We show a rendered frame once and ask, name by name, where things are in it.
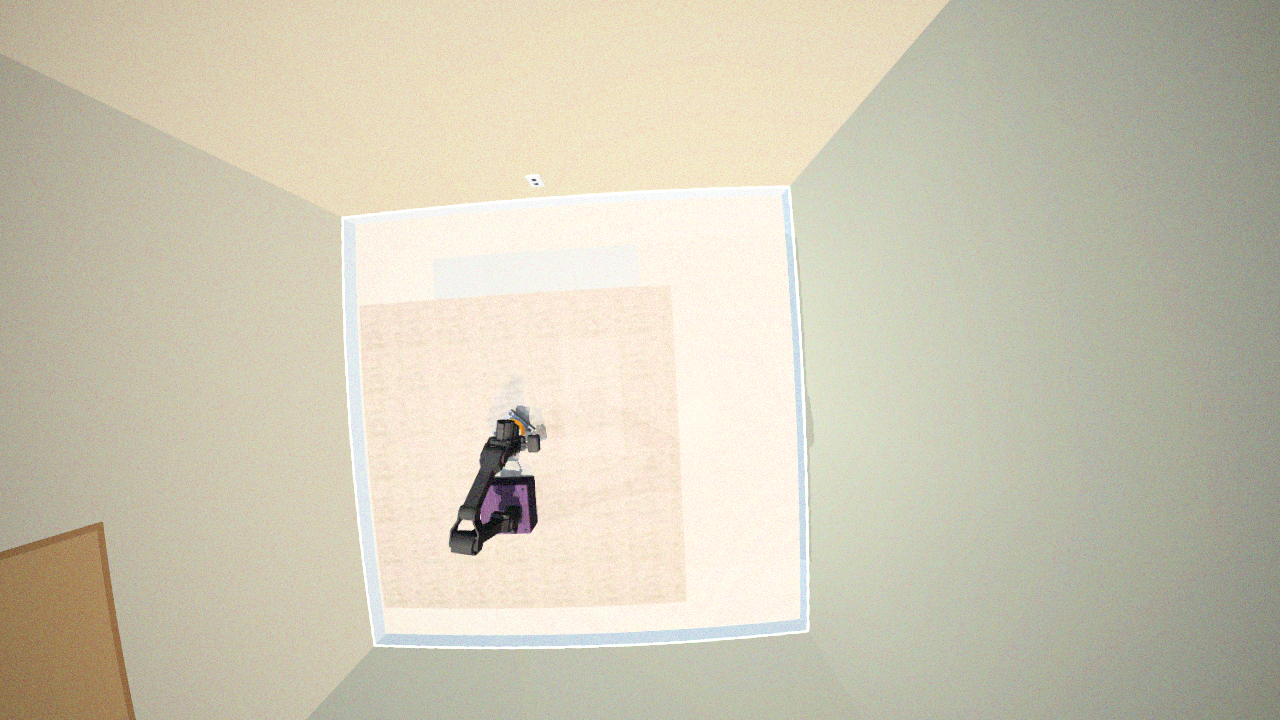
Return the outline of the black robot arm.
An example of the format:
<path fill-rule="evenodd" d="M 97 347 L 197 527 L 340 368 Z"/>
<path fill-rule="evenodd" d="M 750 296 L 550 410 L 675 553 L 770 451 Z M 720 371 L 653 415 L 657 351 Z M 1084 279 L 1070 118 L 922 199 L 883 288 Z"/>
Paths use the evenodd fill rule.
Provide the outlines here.
<path fill-rule="evenodd" d="M 506 512 L 492 512 L 492 518 L 484 525 L 480 519 L 481 505 L 484 498 L 486 498 L 492 480 L 500 469 L 506 468 L 508 457 L 515 454 L 515 446 L 511 445 L 512 439 L 515 442 L 521 441 L 518 438 L 518 429 L 520 427 L 515 420 L 500 419 L 497 421 L 497 437 L 486 439 L 479 457 L 480 470 L 477 471 L 477 477 L 468 491 L 465 503 L 460 506 L 457 521 L 454 521 L 449 532 L 451 553 L 475 556 L 483 550 L 483 543 L 492 539 L 497 533 L 516 534 L 518 530 L 518 524 L 522 523 L 521 507 L 506 506 Z M 475 529 L 458 530 L 462 520 L 472 520 Z"/>

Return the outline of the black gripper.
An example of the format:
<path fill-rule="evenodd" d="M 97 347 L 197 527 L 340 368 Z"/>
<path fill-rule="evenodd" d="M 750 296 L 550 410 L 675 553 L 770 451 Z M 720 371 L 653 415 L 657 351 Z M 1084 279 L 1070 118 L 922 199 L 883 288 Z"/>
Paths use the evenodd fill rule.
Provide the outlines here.
<path fill-rule="evenodd" d="M 520 454 L 520 451 L 525 452 L 526 448 L 529 448 L 529 454 L 538 454 L 540 451 L 540 436 L 538 434 L 529 436 L 527 443 L 525 436 L 518 436 L 518 438 L 521 438 L 520 442 L 515 442 L 515 439 L 512 439 L 511 445 L 515 446 L 515 454 L 512 454 L 511 456 L 516 456 L 516 454 Z"/>

